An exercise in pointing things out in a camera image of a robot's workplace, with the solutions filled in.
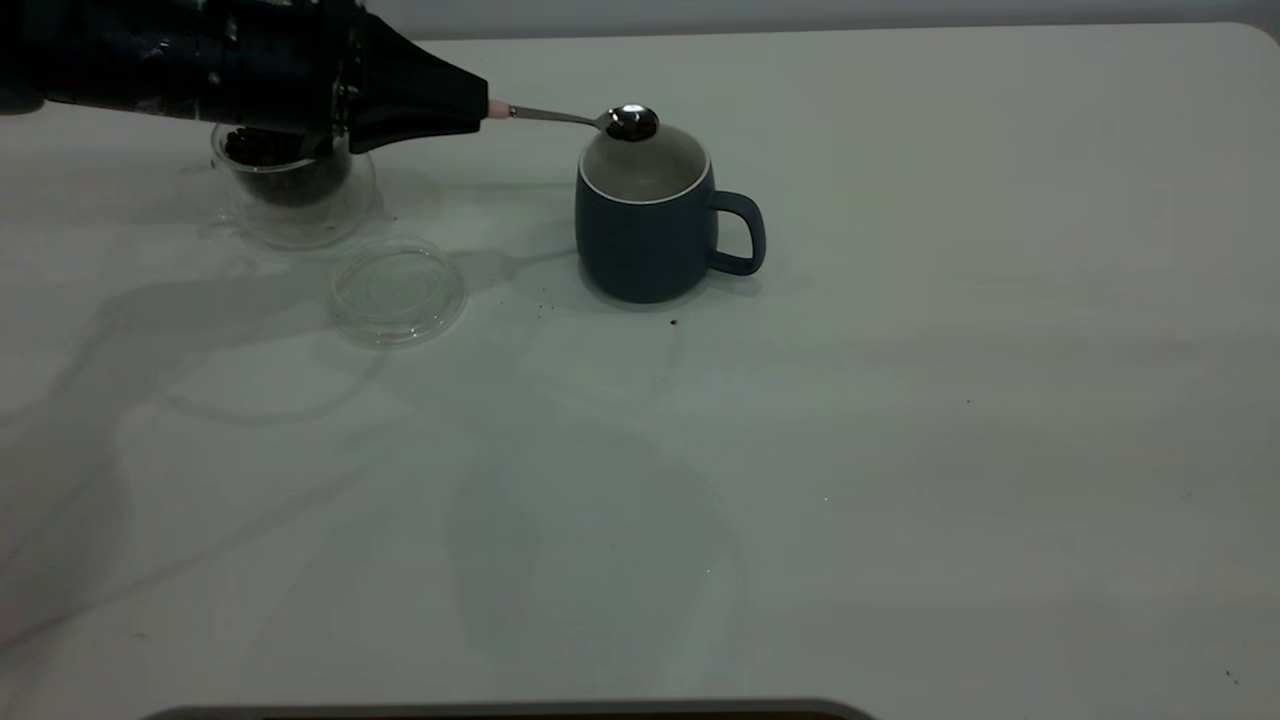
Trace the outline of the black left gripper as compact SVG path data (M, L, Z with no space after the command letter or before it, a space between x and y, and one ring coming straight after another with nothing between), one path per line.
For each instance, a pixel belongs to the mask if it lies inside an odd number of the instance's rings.
M204 119L326 136L360 1L204 3ZM352 154L421 138L475 135L488 82L364 14L351 67Z

